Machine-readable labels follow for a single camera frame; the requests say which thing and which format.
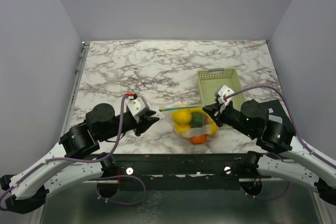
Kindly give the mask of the orange tangerine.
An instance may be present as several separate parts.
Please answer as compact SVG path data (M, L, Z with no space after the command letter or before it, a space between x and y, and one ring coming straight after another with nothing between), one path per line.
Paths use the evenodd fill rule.
M190 143L193 145L200 145L200 144L205 144L207 141L207 135L203 134L200 136L193 136L189 138Z

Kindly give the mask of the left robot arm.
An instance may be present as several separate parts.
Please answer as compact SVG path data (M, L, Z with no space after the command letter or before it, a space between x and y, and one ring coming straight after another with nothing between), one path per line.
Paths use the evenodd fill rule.
M46 199L75 184L88 180L137 179L121 172L112 153L101 153L96 159L89 155L97 151L99 143L134 131L140 136L159 121L147 105L138 105L135 110L121 109L116 115L114 108L106 103L96 105L86 114L85 120L64 134L58 143L35 165L17 175L1 177L2 211L26 214L41 207Z

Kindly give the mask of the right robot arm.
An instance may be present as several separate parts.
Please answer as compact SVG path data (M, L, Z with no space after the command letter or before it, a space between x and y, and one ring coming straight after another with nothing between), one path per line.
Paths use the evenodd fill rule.
M335 205L335 160L308 143L299 140L294 130L269 118L269 110L255 100L246 101L240 110L232 102L203 107L218 126L231 126L256 140L257 146L270 153L293 160L292 164L277 162L256 154L256 158L241 164L246 177L256 174L278 177L298 183Z

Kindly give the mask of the clear zip top bag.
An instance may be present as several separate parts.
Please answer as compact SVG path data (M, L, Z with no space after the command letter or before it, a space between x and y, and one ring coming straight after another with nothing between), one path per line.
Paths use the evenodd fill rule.
M159 109L168 118L173 131L193 145L205 144L216 135L218 126L200 105L178 105Z

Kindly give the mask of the yellow lemon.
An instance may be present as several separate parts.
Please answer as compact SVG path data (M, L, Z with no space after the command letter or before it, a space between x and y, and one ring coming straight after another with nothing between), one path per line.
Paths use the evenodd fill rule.
M191 127L190 127L189 124L182 124L182 125L174 124L174 126L173 126L174 132L179 136L183 136L183 133L190 130L190 129L191 129Z
M185 110L174 110L172 112L172 119L176 124L189 124L192 116L188 109Z

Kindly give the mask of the pale green plastic basket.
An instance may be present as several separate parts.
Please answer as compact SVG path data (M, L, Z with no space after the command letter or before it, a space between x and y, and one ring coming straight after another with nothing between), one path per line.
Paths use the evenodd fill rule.
M215 102L215 92L223 85L228 86L233 92L242 89L237 71L233 68L198 70L197 83L203 105L213 104Z

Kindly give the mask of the green avocado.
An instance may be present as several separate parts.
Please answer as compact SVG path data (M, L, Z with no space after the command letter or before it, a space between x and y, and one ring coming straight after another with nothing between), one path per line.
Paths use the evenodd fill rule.
M191 128L201 128L206 124L206 117L202 113L192 113Z

